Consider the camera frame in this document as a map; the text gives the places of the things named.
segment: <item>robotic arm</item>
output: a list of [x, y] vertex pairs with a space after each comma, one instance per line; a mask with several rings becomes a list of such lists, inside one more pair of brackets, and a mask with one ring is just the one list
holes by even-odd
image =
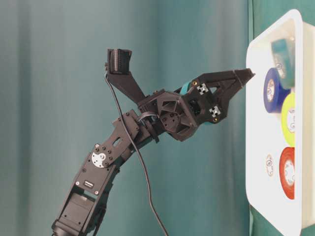
[[93, 230], [95, 236], [112, 182], [135, 151], [133, 143], [141, 148], [158, 142], [164, 132], [184, 141], [201, 124], [220, 122], [230, 99], [254, 76], [250, 69], [205, 73], [174, 92], [162, 89], [145, 96], [129, 71], [130, 57], [129, 50], [109, 49], [106, 79], [137, 104], [141, 115], [124, 113], [113, 122], [109, 139], [88, 153], [52, 225], [53, 236], [86, 236]]

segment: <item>electrical tape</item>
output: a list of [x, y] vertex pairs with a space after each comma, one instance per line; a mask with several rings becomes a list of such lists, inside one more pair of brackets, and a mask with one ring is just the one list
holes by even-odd
[[281, 126], [284, 139], [295, 146], [295, 93], [290, 93], [284, 100], [281, 110]]
[[286, 147], [280, 157], [279, 174], [282, 189], [289, 199], [294, 199], [295, 163], [294, 147]]
[[263, 93], [267, 112], [281, 113], [282, 104], [289, 93], [289, 89], [281, 86], [277, 69], [270, 68], [265, 78]]
[[282, 87], [294, 87], [294, 41], [279, 39], [271, 43], [271, 50]]

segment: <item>wire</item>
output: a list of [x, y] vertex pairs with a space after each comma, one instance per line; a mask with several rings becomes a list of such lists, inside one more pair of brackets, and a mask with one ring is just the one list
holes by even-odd
[[155, 209], [154, 206], [153, 206], [152, 196], [151, 196], [151, 186], [150, 186], [150, 181], [149, 181], [149, 176], [148, 176], [147, 167], [146, 167], [146, 165], [145, 165], [145, 163], [144, 163], [144, 161], [143, 161], [143, 158], [142, 158], [142, 155], [141, 155], [139, 149], [137, 148], [136, 144], [134, 143], [132, 137], [130, 136], [130, 134], [129, 134], [129, 132], [128, 132], [128, 129], [127, 129], [126, 124], [125, 124], [125, 121], [124, 121], [123, 113], [122, 113], [122, 110], [121, 110], [121, 108], [120, 108], [120, 105], [119, 105], [117, 96], [116, 96], [116, 94], [115, 94], [115, 91], [114, 91], [112, 85], [110, 84], [110, 82], [109, 82], [109, 80], [108, 80], [108, 78], [107, 78], [107, 75], [105, 75], [104, 78], [105, 78], [105, 81], [106, 81], [106, 83], [108, 84], [108, 86], [109, 86], [109, 88], [110, 88], [110, 90], [111, 90], [111, 92], [112, 92], [112, 94], [113, 94], [113, 97], [114, 97], [114, 100], [115, 100], [115, 103], [116, 103], [116, 106], [117, 106], [117, 109], [118, 109], [118, 112], [119, 112], [119, 116], [120, 116], [120, 119], [121, 119], [121, 121], [122, 121], [122, 124], [123, 124], [123, 127], [124, 127], [124, 129], [125, 129], [125, 132], [126, 132], [128, 138], [130, 139], [130, 141], [131, 141], [131, 143], [132, 143], [134, 149], [136, 150], [136, 152], [137, 152], [137, 154], [138, 154], [138, 156], [139, 156], [139, 160], [140, 160], [140, 163], [141, 163], [141, 165], [142, 165], [142, 168], [143, 168], [143, 171], [144, 171], [144, 175], [145, 175], [145, 177], [146, 177], [147, 188], [148, 188], [149, 204], [150, 204], [151, 210], [152, 210], [152, 212], [154, 213], [154, 215], [155, 215], [155, 217], [156, 217], [156, 219], [157, 219], [157, 221], [158, 221], [158, 224], [159, 224], [160, 227], [162, 228], [162, 230], [163, 230], [165, 236], [168, 236], [168, 232], [167, 232], [165, 226], [163, 225], [163, 223], [162, 223], [160, 217], [158, 216], [158, 213], [157, 213], [156, 209]]

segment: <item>teal tape roll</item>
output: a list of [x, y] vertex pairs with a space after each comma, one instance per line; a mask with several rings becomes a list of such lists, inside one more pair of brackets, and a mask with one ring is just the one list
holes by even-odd
[[294, 87], [294, 41], [279, 39], [271, 43], [271, 50], [281, 86], [284, 89]]

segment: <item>green curtain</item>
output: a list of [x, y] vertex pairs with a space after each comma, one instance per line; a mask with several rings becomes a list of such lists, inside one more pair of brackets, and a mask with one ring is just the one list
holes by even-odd
[[[246, 0], [2, 0], [0, 231], [51, 235], [74, 175], [118, 117], [103, 79], [107, 48], [133, 50], [145, 94], [204, 72], [245, 67]], [[136, 109], [118, 93], [122, 110]], [[228, 118], [184, 143], [167, 134], [142, 150], [170, 235], [249, 234], [245, 90]], [[162, 235], [137, 156], [114, 180], [99, 235]]]
[[[315, 25], [313, 0], [249, 0], [249, 39], [257, 37], [290, 9], [298, 9], [303, 21]], [[281, 236], [254, 207], [251, 207], [252, 236]], [[313, 236], [315, 226], [304, 229], [302, 236]]]

